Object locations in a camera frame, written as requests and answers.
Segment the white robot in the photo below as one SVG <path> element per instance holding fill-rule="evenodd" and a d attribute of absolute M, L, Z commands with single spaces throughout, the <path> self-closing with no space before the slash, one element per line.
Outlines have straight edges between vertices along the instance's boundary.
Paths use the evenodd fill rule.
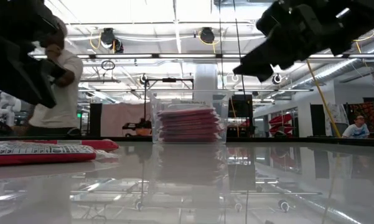
<path fill-rule="evenodd" d="M 5 92 L 2 92 L 0 97 L 0 121 L 5 122 L 11 127 L 14 125 L 14 112 L 21 111 L 21 101 Z"/>

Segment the man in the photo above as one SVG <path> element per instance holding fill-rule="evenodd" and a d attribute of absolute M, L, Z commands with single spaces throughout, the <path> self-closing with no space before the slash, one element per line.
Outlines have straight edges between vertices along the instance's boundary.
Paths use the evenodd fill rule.
<path fill-rule="evenodd" d="M 357 116 L 354 120 L 355 124 L 350 125 L 343 133 L 343 138 L 363 139 L 369 135 L 369 130 L 365 124 L 363 116 Z"/>
<path fill-rule="evenodd" d="M 36 105 L 29 120 L 27 136 L 66 135 L 70 130 L 78 127 L 78 83 L 83 73 L 83 62 L 64 49 L 67 27 L 58 17 L 56 20 L 60 30 L 40 45 L 45 47 L 47 59 L 64 70 L 63 75 L 56 78 L 52 85 L 57 105 L 51 109 Z"/>

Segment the white shirt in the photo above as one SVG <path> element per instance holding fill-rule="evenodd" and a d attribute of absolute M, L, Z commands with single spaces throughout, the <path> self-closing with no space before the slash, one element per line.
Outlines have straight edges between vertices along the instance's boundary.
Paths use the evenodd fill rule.
<path fill-rule="evenodd" d="M 62 50 L 57 60 L 63 68 L 75 74 L 75 80 L 69 86 L 59 87 L 52 85 L 52 91 L 57 101 L 53 108 L 36 105 L 33 117 L 29 124 L 41 128 L 76 128 L 78 84 L 83 73 L 83 62 L 76 55 Z"/>
<path fill-rule="evenodd" d="M 350 125 L 343 133 L 343 136 L 348 138 L 366 138 L 369 135 L 369 130 L 366 124 L 361 126 L 361 128 L 357 127 L 355 124 Z"/>

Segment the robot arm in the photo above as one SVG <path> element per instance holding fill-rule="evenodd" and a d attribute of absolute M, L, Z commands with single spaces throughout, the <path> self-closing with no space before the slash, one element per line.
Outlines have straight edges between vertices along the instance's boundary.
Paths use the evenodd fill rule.
<path fill-rule="evenodd" d="M 0 90 L 32 105 L 55 106 L 48 81 L 55 65 L 28 53 L 35 49 L 33 41 L 45 40 L 57 31 L 57 22 L 44 1 L 0 0 Z"/>
<path fill-rule="evenodd" d="M 267 80 L 272 66 L 287 69 L 321 50 L 334 55 L 374 29 L 374 0 L 278 0 L 256 23 L 266 41 L 248 53 L 235 74 Z"/>
<path fill-rule="evenodd" d="M 0 100 L 0 121 L 6 120 L 8 126 L 14 125 L 15 113 L 21 111 L 21 101 L 17 98 L 2 92 Z"/>

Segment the stack of red cloths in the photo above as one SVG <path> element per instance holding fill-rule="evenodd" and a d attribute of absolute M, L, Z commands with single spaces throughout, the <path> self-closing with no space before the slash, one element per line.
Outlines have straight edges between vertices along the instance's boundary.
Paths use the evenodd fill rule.
<path fill-rule="evenodd" d="M 189 108 L 177 111 L 161 111 L 159 140 L 162 142 L 204 142 L 218 141 L 224 130 L 220 117 L 213 107 Z"/>

